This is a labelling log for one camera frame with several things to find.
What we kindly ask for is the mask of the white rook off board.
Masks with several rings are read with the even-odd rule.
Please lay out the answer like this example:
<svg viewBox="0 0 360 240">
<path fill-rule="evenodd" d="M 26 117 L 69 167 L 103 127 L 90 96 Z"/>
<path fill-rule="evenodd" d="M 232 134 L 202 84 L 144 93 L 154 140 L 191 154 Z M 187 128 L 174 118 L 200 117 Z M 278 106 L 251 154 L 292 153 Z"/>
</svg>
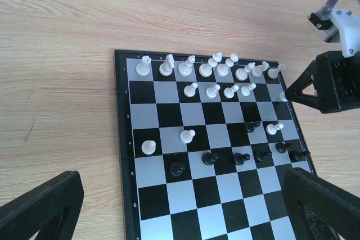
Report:
<svg viewBox="0 0 360 240">
<path fill-rule="evenodd" d="M 285 69 L 286 65 L 284 63 L 281 63 L 274 69 L 268 69 L 267 75 L 270 79 L 276 79 L 278 77 L 278 74 Z"/>
</svg>

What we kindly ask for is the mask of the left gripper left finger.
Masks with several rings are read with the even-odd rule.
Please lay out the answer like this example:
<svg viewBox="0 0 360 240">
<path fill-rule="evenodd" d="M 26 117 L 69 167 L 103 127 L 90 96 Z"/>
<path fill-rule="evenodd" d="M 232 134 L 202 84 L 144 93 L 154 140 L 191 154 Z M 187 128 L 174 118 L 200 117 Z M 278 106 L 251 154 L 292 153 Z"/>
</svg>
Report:
<svg viewBox="0 0 360 240">
<path fill-rule="evenodd" d="M 84 199 L 78 171 L 64 171 L 1 206 L 1 239 L 72 239 Z"/>
</svg>

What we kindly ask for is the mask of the white knight off board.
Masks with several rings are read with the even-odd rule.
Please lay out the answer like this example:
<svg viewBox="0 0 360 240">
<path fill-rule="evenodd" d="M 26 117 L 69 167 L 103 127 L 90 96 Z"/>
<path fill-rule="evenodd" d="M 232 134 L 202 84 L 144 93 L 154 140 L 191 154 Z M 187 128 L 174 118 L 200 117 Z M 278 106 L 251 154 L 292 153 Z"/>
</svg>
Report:
<svg viewBox="0 0 360 240">
<path fill-rule="evenodd" d="M 261 65 L 255 66 L 251 70 L 251 73 L 254 77 L 258 78 L 258 77 L 262 76 L 263 73 L 265 71 L 267 71 L 268 69 L 269 69 L 269 63 L 267 63 L 266 61 L 263 61 Z"/>
</svg>

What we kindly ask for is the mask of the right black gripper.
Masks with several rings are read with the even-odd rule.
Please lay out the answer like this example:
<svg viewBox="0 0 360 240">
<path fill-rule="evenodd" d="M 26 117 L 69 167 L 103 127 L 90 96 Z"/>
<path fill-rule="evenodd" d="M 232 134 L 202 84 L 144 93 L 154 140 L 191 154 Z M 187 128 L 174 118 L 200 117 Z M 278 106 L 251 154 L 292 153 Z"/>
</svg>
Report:
<svg viewBox="0 0 360 240">
<path fill-rule="evenodd" d="M 317 96 L 304 94 L 303 90 L 314 83 L 314 75 Z M 340 51 L 318 55 L 285 90 L 285 96 L 323 114 L 359 108 L 359 53 L 348 58 Z"/>
</svg>

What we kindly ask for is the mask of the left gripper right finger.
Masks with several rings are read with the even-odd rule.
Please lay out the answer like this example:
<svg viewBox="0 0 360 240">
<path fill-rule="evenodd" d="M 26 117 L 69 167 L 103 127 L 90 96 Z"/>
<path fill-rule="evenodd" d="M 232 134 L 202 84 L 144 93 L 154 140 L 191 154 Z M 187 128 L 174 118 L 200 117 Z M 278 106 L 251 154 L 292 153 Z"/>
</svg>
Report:
<svg viewBox="0 0 360 240">
<path fill-rule="evenodd" d="M 282 196 L 296 239 L 359 239 L 359 197 L 299 167 L 286 171 Z"/>
</svg>

